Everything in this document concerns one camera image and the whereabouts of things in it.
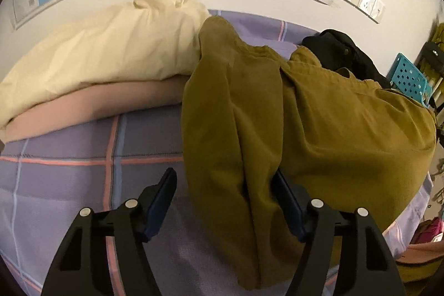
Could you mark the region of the black garment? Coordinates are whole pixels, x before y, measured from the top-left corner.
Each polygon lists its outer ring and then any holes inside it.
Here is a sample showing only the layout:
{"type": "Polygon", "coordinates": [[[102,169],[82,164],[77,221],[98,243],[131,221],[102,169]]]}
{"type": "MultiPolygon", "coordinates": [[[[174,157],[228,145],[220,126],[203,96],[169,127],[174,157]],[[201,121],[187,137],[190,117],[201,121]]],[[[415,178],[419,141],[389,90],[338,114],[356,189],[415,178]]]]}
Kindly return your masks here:
{"type": "Polygon", "coordinates": [[[305,37],[302,45],[316,55],[323,68],[347,68],[359,80],[374,80],[382,88],[390,88],[390,82],[379,73],[371,58],[343,32],[327,29],[305,37]]]}

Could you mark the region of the teal perforated plastic basket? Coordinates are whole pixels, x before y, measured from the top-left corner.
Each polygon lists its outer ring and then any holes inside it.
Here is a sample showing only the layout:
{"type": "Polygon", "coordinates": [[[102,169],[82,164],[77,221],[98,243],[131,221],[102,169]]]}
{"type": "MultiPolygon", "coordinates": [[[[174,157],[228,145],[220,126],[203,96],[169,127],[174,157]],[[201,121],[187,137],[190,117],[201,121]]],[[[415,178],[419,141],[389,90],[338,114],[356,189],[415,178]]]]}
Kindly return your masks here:
{"type": "Polygon", "coordinates": [[[429,104],[432,88],[427,78],[402,53],[398,53],[388,72],[388,80],[393,88],[405,96],[421,103],[429,104]]]}

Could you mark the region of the olive mustard jacket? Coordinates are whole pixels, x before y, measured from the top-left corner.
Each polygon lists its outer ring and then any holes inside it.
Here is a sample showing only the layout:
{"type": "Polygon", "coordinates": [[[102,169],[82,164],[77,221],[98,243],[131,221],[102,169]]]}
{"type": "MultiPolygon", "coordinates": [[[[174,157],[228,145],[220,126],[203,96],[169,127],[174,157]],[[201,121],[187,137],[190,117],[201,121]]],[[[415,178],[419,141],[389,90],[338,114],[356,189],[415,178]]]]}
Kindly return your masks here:
{"type": "Polygon", "coordinates": [[[367,208],[381,230],[405,210],[437,145],[429,109],[323,68],[306,47],[285,59],[249,45],[220,16],[199,40],[181,111],[184,169],[193,208],[242,288],[287,281],[301,259],[270,192],[277,171],[334,209],[367,208]]]}

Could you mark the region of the pink blanket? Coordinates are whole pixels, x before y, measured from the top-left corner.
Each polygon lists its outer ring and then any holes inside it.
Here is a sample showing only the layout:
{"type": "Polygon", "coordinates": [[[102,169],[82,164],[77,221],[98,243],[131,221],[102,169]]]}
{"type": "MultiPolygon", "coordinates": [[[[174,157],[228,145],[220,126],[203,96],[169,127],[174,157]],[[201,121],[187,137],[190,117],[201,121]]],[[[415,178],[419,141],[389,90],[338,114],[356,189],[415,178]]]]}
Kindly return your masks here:
{"type": "Polygon", "coordinates": [[[4,141],[34,138],[122,113],[180,104],[188,80],[188,76],[176,75],[160,81],[89,86],[35,105],[13,118],[6,125],[4,141]]]}

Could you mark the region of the cream white duvet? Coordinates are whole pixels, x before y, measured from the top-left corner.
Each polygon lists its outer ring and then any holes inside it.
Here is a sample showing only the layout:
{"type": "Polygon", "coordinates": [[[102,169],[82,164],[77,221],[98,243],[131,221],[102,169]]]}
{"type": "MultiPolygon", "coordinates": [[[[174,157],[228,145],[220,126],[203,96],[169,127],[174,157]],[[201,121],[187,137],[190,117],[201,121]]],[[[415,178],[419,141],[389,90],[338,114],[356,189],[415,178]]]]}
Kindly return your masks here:
{"type": "Polygon", "coordinates": [[[62,26],[1,81],[1,127],[91,85],[192,74],[200,29],[210,16],[197,0],[134,0],[62,26]]]}

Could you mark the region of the purple plaid bed sheet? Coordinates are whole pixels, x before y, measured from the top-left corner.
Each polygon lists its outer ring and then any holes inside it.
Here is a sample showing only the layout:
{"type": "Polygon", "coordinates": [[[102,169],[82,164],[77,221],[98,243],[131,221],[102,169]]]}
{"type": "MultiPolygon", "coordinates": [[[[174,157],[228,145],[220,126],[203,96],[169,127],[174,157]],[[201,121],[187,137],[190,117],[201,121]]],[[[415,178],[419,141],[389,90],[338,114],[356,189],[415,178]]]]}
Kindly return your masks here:
{"type": "Polygon", "coordinates": [[[59,244],[84,207],[114,209],[158,183],[178,188],[160,233],[145,244],[163,295],[244,295],[196,220],[181,162],[181,108],[151,108],[7,143],[1,153],[1,258],[39,295],[59,244]]]}

